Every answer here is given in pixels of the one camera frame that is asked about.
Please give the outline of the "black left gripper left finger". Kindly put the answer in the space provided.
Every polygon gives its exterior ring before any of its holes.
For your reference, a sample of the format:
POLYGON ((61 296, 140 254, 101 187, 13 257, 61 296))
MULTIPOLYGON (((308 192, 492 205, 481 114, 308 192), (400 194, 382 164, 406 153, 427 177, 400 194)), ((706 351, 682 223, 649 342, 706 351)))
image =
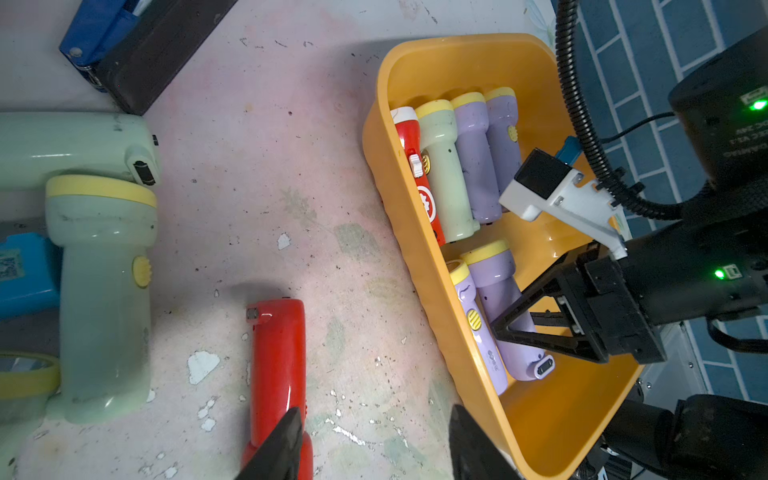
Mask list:
POLYGON ((303 425, 297 407, 289 409, 236 480, 297 480, 303 425))

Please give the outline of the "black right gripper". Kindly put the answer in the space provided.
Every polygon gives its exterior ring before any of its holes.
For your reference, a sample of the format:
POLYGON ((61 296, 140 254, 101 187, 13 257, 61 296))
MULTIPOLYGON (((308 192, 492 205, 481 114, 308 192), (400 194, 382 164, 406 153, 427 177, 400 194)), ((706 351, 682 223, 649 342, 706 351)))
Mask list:
POLYGON ((629 354, 651 364, 667 358, 661 327, 703 318, 716 343, 766 353, 766 341, 738 339, 716 325, 752 316, 767 302, 766 222, 678 222, 627 247, 620 260, 597 243, 572 250, 525 291, 513 277, 498 281, 490 294, 496 339, 593 363, 629 354), (561 311, 531 312, 544 297, 555 297, 561 311), (572 335, 534 332, 536 325, 572 335))

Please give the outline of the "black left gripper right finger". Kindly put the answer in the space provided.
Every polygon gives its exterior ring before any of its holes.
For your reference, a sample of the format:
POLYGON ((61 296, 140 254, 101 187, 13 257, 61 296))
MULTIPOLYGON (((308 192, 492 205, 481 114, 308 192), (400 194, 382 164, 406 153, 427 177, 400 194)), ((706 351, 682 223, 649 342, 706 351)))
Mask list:
POLYGON ((521 479, 516 469, 493 444, 467 409, 453 406, 449 422, 449 446, 456 480, 521 479))

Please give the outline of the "purple flashlight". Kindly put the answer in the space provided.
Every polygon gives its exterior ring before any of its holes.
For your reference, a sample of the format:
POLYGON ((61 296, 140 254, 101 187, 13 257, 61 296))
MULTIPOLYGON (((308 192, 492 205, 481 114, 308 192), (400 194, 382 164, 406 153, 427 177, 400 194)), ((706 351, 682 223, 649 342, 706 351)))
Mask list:
MULTIPOLYGON (((460 255, 467 264, 490 326, 521 296, 516 264, 505 240, 496 240, 460 255)), ((517 381, 543 380, 555 369, 545 350, 497 340, 507 372, 517 381)))
POLYGON ((446 262, 450 280, 456 290, 475 343, 479 349, 483 364, 497 395, 506 391, 509 382, 507 372, 488 322, 477 303, 477 289, 469 267, 464 260, 446 262))
POLYGON ((482 225, 502 216, 499 187, 487 131, 488 109, 480 92, 468 92, 451 100, 457 123, 456 147, 473 217, 482 225))
POLYGON ((489 118, 487 139, 499 192, 503 193, 522 164, 517 131, 518 102, 510 87, 491 90, 484 97, 489 118))

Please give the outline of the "yellow plastic storage tray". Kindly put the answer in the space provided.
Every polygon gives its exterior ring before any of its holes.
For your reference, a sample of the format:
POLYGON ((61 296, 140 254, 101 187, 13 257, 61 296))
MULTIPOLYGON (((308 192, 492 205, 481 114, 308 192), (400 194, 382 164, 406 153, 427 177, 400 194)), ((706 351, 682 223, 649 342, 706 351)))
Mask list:
POLYGON ((449 279, 446 264, 462 252, 505 239, 515 278, 529 285, 587 237, 548 214, 526 222, 513 214, 464 242, 439 246, 419 210, 415 183, 390 112, 508 86, 517 95, 520 143, 556 151, 573 132, 552 50, 528 34, 483 34, 408 41, 379 68, 362 148, 411 280, 457 392, 472 417, 528 479, 567 479, 582 463, 641 369, 629 355, 605 364, 557 356, 541 381, 515 382, 497 394, 449 279))

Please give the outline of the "red flashlight with white logo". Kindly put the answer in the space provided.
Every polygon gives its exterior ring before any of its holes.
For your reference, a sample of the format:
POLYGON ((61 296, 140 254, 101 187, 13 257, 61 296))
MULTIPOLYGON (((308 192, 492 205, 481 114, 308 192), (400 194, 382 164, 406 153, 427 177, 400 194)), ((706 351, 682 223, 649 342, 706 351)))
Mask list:
POLYGON ((412 107, 399 107, 390 111, 402 149, 416 185, 417 193, 425 209, 432 232, 439 246, 446 243, 442 225, 436 210, 436 200, 427 178, 427 163, 422 159, 420 124, 412 107))

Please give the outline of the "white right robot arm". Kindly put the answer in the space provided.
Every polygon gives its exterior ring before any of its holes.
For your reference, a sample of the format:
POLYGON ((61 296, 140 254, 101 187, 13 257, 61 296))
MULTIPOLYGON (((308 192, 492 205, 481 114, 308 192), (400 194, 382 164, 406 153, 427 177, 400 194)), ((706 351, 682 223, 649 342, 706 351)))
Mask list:
POLYGON ((763 339, 739 339, 722 322, 767 302, 767 32, 760 29, 676 85, 669 102, 707 180, 692 199, 644 200, 610 166, 582 97, 573 29, 557 31, 566 107, 595 180, 533 151, 502 196, 523 218, 545 210, 591 241, 563 254, 492 325, 505 344, 540 347, 605 363, 628 355, 666 360, 661 329, 702 318, 710 338, 739 353, 765 354, 763 339))

